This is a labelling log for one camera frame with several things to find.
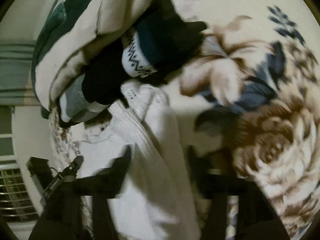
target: floral bedding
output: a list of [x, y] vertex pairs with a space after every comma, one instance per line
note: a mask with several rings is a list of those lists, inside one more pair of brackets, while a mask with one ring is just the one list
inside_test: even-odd
[[[289, 236], [299, 239], [320, 209], [320, 27], [303, 0], [173, 0], [185, 20], [210, 28], [198, 57], [162, 86], [177, 115], [183, 147], [195, 145], [222, 173], [253, 179]], [[85, 138], [108, 125], [63, 130], [51, 113], [60, 167]], [[195, 192], [199, 223], [208, 202]], [[236, 232], [230, 197], [227, 239]]]

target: curtain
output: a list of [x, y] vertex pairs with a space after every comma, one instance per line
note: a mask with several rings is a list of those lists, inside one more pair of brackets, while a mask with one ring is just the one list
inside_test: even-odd
[[31, 85], [35, 41], [0, 41], [0, 105], [39, 106]]

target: white knit fabric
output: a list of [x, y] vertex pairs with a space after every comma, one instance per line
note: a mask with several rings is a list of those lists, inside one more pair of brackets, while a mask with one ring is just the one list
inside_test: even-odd
[[198, 240], [191, 187], [180, 145], [178, 124], [165, 94], [129, 81], [120, 101], [109, 108], [110, 125], [90, 142], [82, 142], [84, 163], [79, 177], [108, 167], [131, 144], [132, 164], [119, 198], [110, 200], [117, 230], [128, 239]]

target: beige jacket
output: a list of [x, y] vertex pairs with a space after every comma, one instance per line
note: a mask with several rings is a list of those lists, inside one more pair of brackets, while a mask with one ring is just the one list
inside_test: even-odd
[[84, 65], [121, 37], [152, 0], [92, 0], [70, 32], [62, 36], [36, 67], [35, 90], [50, 105]]

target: bed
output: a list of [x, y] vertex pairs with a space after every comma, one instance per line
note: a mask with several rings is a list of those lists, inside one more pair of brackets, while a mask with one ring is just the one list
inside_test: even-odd
[[[291, 239], [301, 239], [320, 209], [320, 27], [315, 16], [303, 0], [173, 3], [185, 20], [210, 26], [201, 56], [167, 76], [161, 87], [176, 114], [182, 147], [194, 145], [222, 174], [253, 179]], [[65, 130], [58, 116], [53, 110], [49, 120], [60, 168], [110, 123], [104, 112]], [[194, 198], [203, 225], [209, 203], [196, 192]], [[234, 239], [236, 214], [234, 196], [227, 239]]]

